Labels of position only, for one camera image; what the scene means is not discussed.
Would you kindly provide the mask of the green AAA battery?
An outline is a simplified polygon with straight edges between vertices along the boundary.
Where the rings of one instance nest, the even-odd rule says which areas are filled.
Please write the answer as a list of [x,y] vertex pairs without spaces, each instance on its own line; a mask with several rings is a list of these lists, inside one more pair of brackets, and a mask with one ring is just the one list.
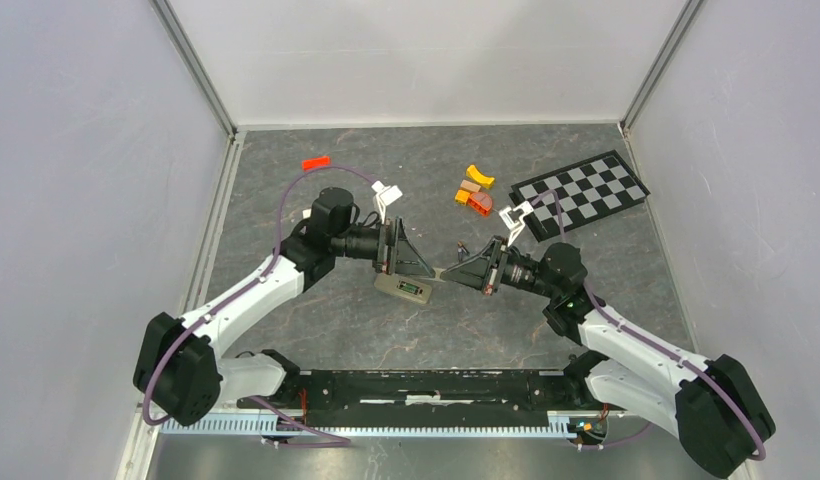
[[403,292],[409,293],[411,295],[419,295],[421,292],[421,287],[415,284],[408,283],[406,281],[400,281],[397,285],[397,288]]

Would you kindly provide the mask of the beige remote control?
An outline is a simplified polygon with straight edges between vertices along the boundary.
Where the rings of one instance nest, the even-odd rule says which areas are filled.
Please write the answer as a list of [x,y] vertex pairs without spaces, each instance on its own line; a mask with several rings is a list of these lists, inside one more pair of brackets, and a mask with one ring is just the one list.
[[374,287],[382,293],[422,305],[429,302],[432,293],[431,285],[409,277],[385,273],[376,275]]

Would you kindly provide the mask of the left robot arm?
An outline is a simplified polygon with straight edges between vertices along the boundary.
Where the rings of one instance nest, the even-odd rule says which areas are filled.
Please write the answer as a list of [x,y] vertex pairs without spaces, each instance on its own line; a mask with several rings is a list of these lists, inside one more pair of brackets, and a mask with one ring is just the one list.
[[174,420],[189,426],[218,403],[249,396],[265,397],[276,407],[292,405],[300,381],[278,357],[223,355],[258,321],[322,280],[337,259],[369,261],[378,274],[434,277],[434,268],[407,238],[403,220],[385,215],[399,189],[380,182],[374,187],[377,223],[356,223],[353,195],[325,188],[309,216],[244,279],[194,310],[178,317],[161,312],[148,322],[133,375],[147,424]]

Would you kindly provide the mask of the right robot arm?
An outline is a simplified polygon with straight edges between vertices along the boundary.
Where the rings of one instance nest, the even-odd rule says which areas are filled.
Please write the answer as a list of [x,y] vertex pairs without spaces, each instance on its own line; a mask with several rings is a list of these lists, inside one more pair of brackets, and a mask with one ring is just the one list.
[[441,274],[485,295],[506,285],[547,299],[547,324],[586,348],[591,362],[563,382],[571,405],[621,407],[671,434],[717,478],[765,460],[776,426],[745,366],[727,354],[696,354],[639,327],[598,298],[586,277],[571,244],[554,243],[534,259],[498,236]]

